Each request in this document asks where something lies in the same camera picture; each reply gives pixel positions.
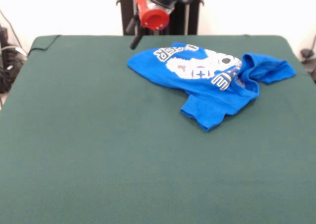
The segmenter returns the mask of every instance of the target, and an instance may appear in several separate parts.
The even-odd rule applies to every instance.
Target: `green table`
[[[0,112],[0,224],[314,224],[315,86],[277,36],[47,36]],[[289,61],[216,129],[126,66],[183,42]]]

